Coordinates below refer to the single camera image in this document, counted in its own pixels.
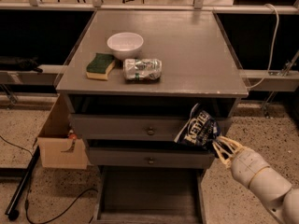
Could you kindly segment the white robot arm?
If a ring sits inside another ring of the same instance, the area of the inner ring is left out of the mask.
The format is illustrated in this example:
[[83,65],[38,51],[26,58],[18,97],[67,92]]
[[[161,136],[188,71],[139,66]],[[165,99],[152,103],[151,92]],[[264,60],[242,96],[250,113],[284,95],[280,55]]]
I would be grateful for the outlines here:
[[213,147],[235,181],[249,189],[279,224],[299,224],[299,189],[256,151],[219,136]]

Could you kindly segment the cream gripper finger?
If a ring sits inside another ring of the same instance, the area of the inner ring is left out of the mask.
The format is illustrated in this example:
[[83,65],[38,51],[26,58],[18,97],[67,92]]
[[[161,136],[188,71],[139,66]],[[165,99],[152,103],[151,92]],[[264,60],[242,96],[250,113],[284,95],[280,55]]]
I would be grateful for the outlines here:
[[226,168],[230,168],[232,164],[232,158],[235,154],[234,150],[226,143],[222,143],[219,141],[214,141],[213,147],[220,161],[225,165]]
[[240,143],[226,136],[220,136],[218,142],[221,144],[221,147],[229,153],[237,153],[245,148]]

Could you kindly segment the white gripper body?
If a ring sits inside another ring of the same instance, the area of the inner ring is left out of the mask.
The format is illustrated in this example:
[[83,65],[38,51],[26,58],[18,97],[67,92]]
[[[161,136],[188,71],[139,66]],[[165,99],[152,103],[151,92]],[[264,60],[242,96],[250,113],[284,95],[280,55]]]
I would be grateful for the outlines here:
[[246,148],[234,157],[231,173],[234,180],[248,189],[253,177],[269,166],[270,164],[259,153],[253,149]]

